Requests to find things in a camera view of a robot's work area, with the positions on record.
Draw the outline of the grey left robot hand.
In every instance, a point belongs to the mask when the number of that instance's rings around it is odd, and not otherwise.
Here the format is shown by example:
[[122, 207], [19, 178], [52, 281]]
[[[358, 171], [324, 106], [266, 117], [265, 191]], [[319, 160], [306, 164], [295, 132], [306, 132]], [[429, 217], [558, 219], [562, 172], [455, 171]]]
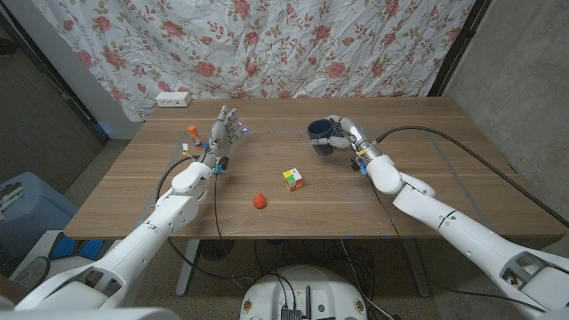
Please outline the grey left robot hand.
[[237, 110], [223, 105], [210, 130], [208, 148], [199, 162], [213, 169], [222, 158], [228, 157], [232, 145], [245, 133], [247, 129], [239, 121]]

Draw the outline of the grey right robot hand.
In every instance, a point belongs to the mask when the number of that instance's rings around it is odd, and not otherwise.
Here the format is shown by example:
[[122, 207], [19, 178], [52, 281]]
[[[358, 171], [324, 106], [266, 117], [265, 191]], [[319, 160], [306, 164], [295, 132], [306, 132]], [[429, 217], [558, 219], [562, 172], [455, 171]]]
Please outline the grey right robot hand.
[[330, 115], [315, 120], [309, 124], [308, 134], [320, 156], [328, 156], [339, 148], [351, 148], [368, 161], [383, 155], [364, 130], [345, 116]]

